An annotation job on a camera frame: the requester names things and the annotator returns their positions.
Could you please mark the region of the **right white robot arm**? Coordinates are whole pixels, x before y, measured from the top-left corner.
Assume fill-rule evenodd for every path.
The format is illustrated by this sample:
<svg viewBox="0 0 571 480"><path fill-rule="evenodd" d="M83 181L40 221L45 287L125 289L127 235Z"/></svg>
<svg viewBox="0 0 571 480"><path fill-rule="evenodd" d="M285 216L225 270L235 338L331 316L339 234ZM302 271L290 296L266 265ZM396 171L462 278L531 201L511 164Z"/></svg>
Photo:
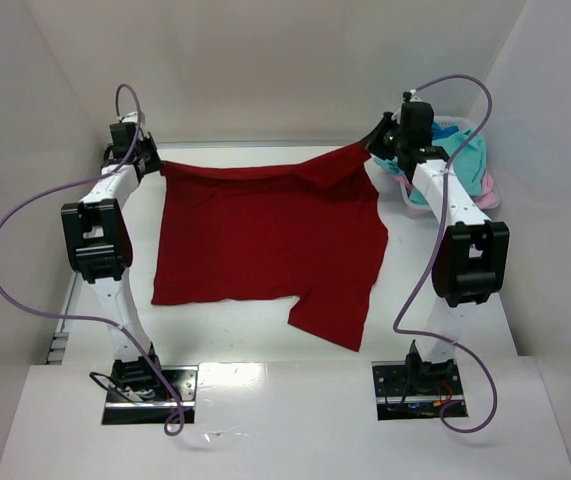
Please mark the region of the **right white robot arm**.
<svg viewBox="0 0 571 480"><path fill-rule="evenodd" d="M450 157L433 145L430 104L406 96L399 112L386 112L362 144L373 156L396 160L439 222L429 273L436 294L425 334L416 334L405 362L411 394L426 394L452 373L456 342L472 309L498 292L504 280L509 229L493 222L457 178Z"/></svg>

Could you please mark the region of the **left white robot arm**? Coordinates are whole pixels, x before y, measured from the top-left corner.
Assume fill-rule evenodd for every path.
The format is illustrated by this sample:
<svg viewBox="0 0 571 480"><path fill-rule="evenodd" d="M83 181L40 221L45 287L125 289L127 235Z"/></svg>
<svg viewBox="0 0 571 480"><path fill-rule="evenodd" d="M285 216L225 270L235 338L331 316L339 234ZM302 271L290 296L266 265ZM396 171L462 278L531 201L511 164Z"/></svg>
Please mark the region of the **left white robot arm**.
<svg viewBox="0 0 571 480"><path fill-rule="evenodd" d="M161 382L145 358L157 361L158 357L133 299L129 273L134 251L122 208L143 177L158 171L162 162L153 137L137 132L133 120L112 124L110 134L103 178L81 200L63 205L61 220L72 270L90 286L107 318L115 323L111 387L126 401L152 400Z"/></svg>

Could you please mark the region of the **red t shirt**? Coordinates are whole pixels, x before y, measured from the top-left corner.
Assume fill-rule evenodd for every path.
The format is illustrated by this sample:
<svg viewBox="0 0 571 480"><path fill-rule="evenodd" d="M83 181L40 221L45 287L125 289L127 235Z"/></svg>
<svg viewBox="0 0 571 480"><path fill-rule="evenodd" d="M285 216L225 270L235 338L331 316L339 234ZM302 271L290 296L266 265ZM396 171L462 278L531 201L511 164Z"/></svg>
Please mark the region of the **red t shirt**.
<svg viewBox="0 0 571 480"><path fill-rule="evenodd" d="M356 351L388 231L351 144L299 164L168 163L151 302L295 297L291 326Z"/></svg>

